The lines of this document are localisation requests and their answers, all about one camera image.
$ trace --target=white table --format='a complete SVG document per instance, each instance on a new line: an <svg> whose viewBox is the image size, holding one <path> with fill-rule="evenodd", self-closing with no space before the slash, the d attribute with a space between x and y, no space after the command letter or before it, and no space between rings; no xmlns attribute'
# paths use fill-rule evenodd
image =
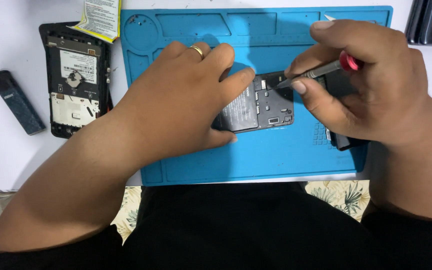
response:
<svg viewBox="0 0 432 270"><path fill-rule="evenodd" d="M123 0L123 9L269 8L309 6L391 5L391 27L404 31L412 0ZM78 21L83 0L0 0L0 70L12 72L34 108L49 126L46 59L38 27L43 23ZM432 47L418 47L426 61L432 95ZM112 46L111 94L117 103L127 90L119 41ZM0 190L17 190L29 175L63 143L51 132L28 136L0 97ZM351 179L355 174L272 179L269 181L315 181ZM140 183L140 174L128 182Z"/></svg>

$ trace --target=right hand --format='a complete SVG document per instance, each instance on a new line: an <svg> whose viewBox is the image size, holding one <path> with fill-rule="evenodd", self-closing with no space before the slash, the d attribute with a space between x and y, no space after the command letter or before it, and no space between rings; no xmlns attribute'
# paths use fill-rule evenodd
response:
<svg viewBox="0 0 432 270"><path fill-rule="evenodd" d="M408 47L402 32L366 21L317 21L310 33L318 44L301 53L286 77L339 58L345 50L365 62L350 74L358 93L335 98L313 79L297 78L292 87L322 124L345 136L387 145L414 142L418 121L432 110L421 52Z"/></svg>

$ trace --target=hand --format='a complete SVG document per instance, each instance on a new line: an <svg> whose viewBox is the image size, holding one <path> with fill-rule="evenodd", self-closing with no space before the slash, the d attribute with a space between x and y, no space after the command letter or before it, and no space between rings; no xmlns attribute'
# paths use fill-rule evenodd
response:
<svg viewBox="0 0 432 270"><path fill-rule="evenodd" d="M317 21L310 27L319 42L298 55L285 71L294 77L339 58L341 50L365 62L350 74L358 93L337 99L315 80L297 78L293 88L306 108L331 131L387 145L414 143L418 121L430 114L422 54L408 48L399 31L366 21Z"/></svg>
<svg viewBox="0 0 432 270"><path fill-rule="evenodd" d="M195 46L203 60L193 48L169 44L108 114L124 126L127 149L138 149L142 166L236 140L234 133L210 126L249 86L255 72L246 68L227 77L234 62L230 45L213 50L204 42Z"/></svg>

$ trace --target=screwdriver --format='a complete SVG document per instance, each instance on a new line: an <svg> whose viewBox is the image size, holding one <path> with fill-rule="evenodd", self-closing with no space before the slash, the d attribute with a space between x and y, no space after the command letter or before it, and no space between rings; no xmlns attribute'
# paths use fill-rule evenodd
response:
<svg viewBox="0 0 432 270"><path fill-rule="evenodd" d="M314 79L316 77L323 76L327 73L330 73L330 72L333 72L333 71L339 70L339 69L343 69L345 71L361 70L363 68L363 66L364 66L363 61L354 58L353 56L349 55L345 51L342 51L339 54L339 60L336 60L336 61L331 62L329 64L323 65L319 68L315 68L315 69L306 71L305 73L297 76L296 78L306 77L306 78ZM285 79L284 81L280 82L275 88L281 89L281 88L289 87L291 85L291 82L293 81L293 79L294 78Z"/></svg>

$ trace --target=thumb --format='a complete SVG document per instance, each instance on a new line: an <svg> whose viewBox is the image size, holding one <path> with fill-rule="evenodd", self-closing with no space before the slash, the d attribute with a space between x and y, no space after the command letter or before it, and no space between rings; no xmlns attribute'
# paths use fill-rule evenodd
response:
<svg viewBox="0 0 432 270"><path fill-rule="evenodd" d="M209 129L209 138L206 144L206 149L225 146L231 142L236 142L238 138L231 131L218 131L216 129Z"/></svg>
<svg viewBox="0 0 432 270"><path fill-rule="evenodd" d="M295 78L291 82L291 87L301 95L308 111L331 131L347 134L352 128L354 115L317 81L310 78Z"/></svg>

